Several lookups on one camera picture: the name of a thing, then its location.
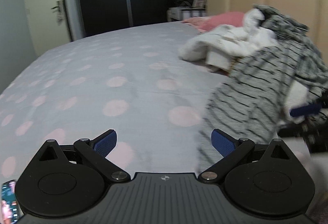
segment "logo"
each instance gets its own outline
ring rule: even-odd
[[[160,179],[163,181],[167,181],[170,179],[170,177],[165,175],[165,176],[160,177]]]

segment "pile of clothes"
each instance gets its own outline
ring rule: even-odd
[[[254,5],[254,9],[251,14],[255,16],[255,12],[260,12],[263,20],[258,18],[260,25],[253,34],[259,37],[267,34],[270,38],[266,45],[250,44],[249,38],[244,53],[252,50],[251,54],[240,59],[227,80],[211,94],[202,129],[196,136],[199,172],[223,158],[211,144],[215,128],[236,139],[247,137],[255,143],[268,144],[277,137],[281,120],[290,118],[291,106],[310,102],[328,88],[328,68],[318,48],[306,36],[308,27],[275,8]],[[218,38],[217,45],[224,45],[223,41]],[[194,58],[197,53],[199,57],[209,53],[210,48],[198,45],[199,48],[192,50]],[[287,100],[296,98],[295,94],[299,101],[288,103]]]
[[[207,65],[229,71],[235,58],[278,45],[275,33],[260,26],[263,20],[262,12],[254,8],[245,14],[242,27],[220,25],[198,35],[179,49],[179,57],[186,61],[205,59]]]

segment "gray striped blanket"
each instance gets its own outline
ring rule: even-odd
[[[211,94],[197,134],[198,172],[222,156],[211,144],[219,128],[234,138],[269,143],[275,136],[286,95],[294,80],[309,87],[309,100],[328,87],[328,68],[306,36],[308,27],[277,9],[254,5],[265,16],[262,27],[273,30],[279,45],[239,60],[223,85]]]

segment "pink polka dot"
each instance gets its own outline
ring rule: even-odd
[[[145,57],[155,57],[155,56],[158,56],[159,54],[155,53],[155,52],[148,52],[148,53],[144,53],[143,55]]]
[[[116,63],[116,64],[113,64],[113,65],[110,65],[108,68],[110,68],[110,69],[123,68],[124,65],[125,65],[124,63]]]
[[[125,77],[113,77],[107,81],[107,86],[109,87],[119,87],[127,82]]]
[[[150,64],[149,67],[151,69],[165,69],[167,68],[167,64],[159,62],[159,63]]]
[[[122,49],[122,47],[113,47],[111,48],[111,51],[120,50],[120,49]]]
[[[29,86],[30,86],[30,87],[32,87],[32,86],[36,86],[39,82],[40,82],[40,80],[36,80],[36,81],[34,81],[34,82],[31,82],[31,83],[29,84]]]
[[[121,169],[125,169],[133,160],[134,151],[127,143],[118,142],[106,158]]]
[[[40,105],[42,105],[44,102],[46,101],[46,96],[39,96],[37,99],[35,99],[32,103],[32,106],[34,107],[38,107]]]
[[[122,53],[117,53],[112,55],[112,57],[120,57],[120,56],[122,56]]]
[[[2,164],[1,173],[5,178],[9,178],[16,169],[16,158],[8,157]]]
[[[45,75],[47,72],[48,72],[47,70],[44,70],[43,72],[39,73],[39,76]]]
[[[9,101],[13,100],[14,97],[15,97],[15,95],[12,94],[11,96],[9,96],[9,97],[6,99],[6,102],[9,102]]]
[[[43,138],[44,141],[50,139],[56,140],[59,145],[63,144],[65,140],[65,131],[63,129],[56,129]]]
[[[70,61],[72,61],[72,59],[71,59],[71,58],[68,58],[68,59],[65,59],[62,63],[63,63],[63,64],[66,64],[66,63],[68,63],[68,62],[70,62]]]
[[[103,113],[108,117],[115,117],[123,114],[129,105],[124,100],[111,100],[103,108]]]
[[[9,124],[11,122],[11,120],[13,119],[14,115],[10,114],[7,117],[5,117],[1,123],[1,126],[4,127],[7,124]]]
[[[157,81],[157,87],[162,90],[175,90],[178,83],[175,80],[159,80]]]
[[[74,106],[77,102],[77,97],[71,97],[70,99],[67,99],[66,101],[63,101],[59,104],[58,108],[61,110],[66,110]]]
[[[91,60],[91,59],[93,59],[95,56],[90,56],[90,57],[86,57],[86,58],[84,58],[84,59],[82,59],[82,60],[84,60],[84,61],[87,61],[87,60]]]
[[[50,80],[45,83],[44,88],[48,88],[48,87],[52,86],[54,83],[55,83],[55,80]]]
[[[57,71],[55,72],[55,74],[61,74],[64,70],[65,70],[64,68],[62,68],[62,69],[60,69],[60,70],[57,70]]]
[[[151,45],[142,45],[142,46],[140,46],[141,49],[151,48],[151,47],[152,47]]]
[[[199,124],[201,117],[195,108],[180,106],[169,111],[169,120],[177,126],[190,127]]]
[[[86,69],[89,69],[89,68],[91,68],[91,65],[85,65],[82,68],[80,68],[79,71],[82,72],[82,71],[84,71]]]
[[[21,126],[19,126],[17,129],[16,129],[16,135],[17,136],[21,136],[21,135],[24,135],[29,128],[31,128],[33,124],[33,121],[27,121],[25,123],[23,123]]]
[[[23,95],[21,98],[18,98],[15,103],[23,102],[27,98],[27,95]]]
[[[84,83],[86,80],[86,77],[81,77],[81,78],[77,78],[74,81],[71,81],[71,83],[69,84],[70,86],[75,86],[75,85],[79,85],[81,83]]]

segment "wall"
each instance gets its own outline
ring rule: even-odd
[[[24,0],[0,0],[0,93],[36,59]]]

